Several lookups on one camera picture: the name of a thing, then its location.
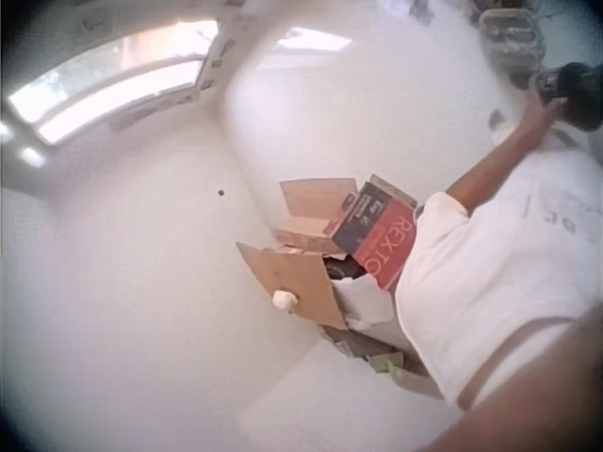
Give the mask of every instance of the white wall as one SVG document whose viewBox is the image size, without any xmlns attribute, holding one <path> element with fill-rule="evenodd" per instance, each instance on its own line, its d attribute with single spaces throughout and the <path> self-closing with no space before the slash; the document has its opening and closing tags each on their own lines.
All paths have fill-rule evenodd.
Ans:
<svg viewBox="0 0 603 452">
<path fill-rule="evenodd" d="M 4 192 L 11 418 L 41 450 L 251 450 L 240 415 L 318 335 L 238 255 L 269 233 L 212 117 L 92 131 L 45 170 L 42 200 Z"/>
<path fill-rule="evenodd" d="M 522 95 L 494 71 L 478 30 L 454 2 L 430 1 L 431 26 L 388 15 L 380 2 L 305 2 L 267 36 L 226 94 L 221 112 L 262 214 L 285 213 L 280 180 L 371 173 L 424 201 L 492 149 L 488 118 L 510 119 Z M 595 63 L 600 29 L 580 6 L 551 1 L 543 12 L 545 64 Z M 261 69 L 288 25 L 354 39 L 329 64 Z"/>
</svg>

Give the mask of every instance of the black and red box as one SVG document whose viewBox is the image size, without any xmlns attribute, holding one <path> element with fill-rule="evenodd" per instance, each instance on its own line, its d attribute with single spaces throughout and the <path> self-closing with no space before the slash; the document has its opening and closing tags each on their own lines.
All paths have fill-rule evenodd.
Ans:
<svg viewBox="0 0 603 452">
<path fill-rule="evenodd" d="M 355 199 L 349 198 L 325 229 L 333 242 L 351 254 L 382 289 L 397 280 L 413 248 L 416 202 L 402 202 L 399 190 L 385 191 L 383 184 L 367 182 Z"/>
</svg>

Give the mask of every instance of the white t-shirt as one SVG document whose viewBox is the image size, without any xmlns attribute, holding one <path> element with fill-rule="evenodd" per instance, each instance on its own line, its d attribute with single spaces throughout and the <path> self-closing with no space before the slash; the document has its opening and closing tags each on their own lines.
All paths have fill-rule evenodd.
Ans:
<svg viewBox="0 0 603 452">
<path fill-rule="evenodd" d="M 399 321 L 451 403 L 521 327 L 578 318 L 601 300 L 603 171 L 553 136 L 543 149 L 471 218 L 436 193 L 418 220 Z"/>
</svg>

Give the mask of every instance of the cardboard flap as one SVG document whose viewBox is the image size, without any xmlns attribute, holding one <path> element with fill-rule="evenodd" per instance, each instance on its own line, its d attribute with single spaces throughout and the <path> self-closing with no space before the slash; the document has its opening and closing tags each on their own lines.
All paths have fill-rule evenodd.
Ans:
<svg viewBox="0 0 603 452">
<path fill-rule="evenodd" d="M 253 276 L 272 297 L 274 291 L 279 288 L 279 283 L 270 261 L 266 259 L 265 252 L 240 242 L 236 242 L 236 247 L 252 271 Z"/>
<path fill-rule="evenodd" d="M 272 235 L 276 241 L 289 247 L 339 254 L 342 250 L 323 232 L 327 224 L 325 219 L 289 217 L 282 228 L 272 229 Z"/>
<path fill-rule="evenodd" d="M 327 270 L 319 255 L 281 254 L 237 243 L 243 259 L 269 296 L 277 289 L 299 298 L 294 313 L 319 325 L 346 329 Z"/>
<path fill-rule="evenodd" d="M 357 193 L 351 178 L 300 179 L 281 182 L 289 213 L 294 217 L 331 220 L 350 193 Z"/>
<path fill-rule="evenodd" d="M 320 256 L 323 259 L 325 257 L 330 257 L 332 259 L 336 259 L 337 261 L 345 261 L 348 254 L 345 252 L 341 252 L 339 254 L 323 254 L 322 252 L 308 251 L 303 250 L 301 248 L 291 248 L 291 247 L 281 247 L 275 250 L 279 254 L 303 254 L 304 256 Z"/>
<path fill-rule="evenodd" d="M 319 325 L 346 329 L 346 322 L 334 297 L 333 286 L 321 256 L 280 254 L 265 250 L 280 288 L 299 298 L 294 313 Z"/>
</svg>

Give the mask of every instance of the hand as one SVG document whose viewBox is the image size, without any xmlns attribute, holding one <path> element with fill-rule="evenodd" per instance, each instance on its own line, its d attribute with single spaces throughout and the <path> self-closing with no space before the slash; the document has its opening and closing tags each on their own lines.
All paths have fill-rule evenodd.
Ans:
<svg viewBox="0 0 603 452">
<path fill-rule="evenodd" d="M 530 151 L 540 145 L 555 120 L 561 116 L 567 103 L 567 99 L 557 98 L 544 105 L 535 87 L 537 75 L 536 73 L 530 79 L 528 103 L 524 115 L 513 133 Z"/>
</svg>

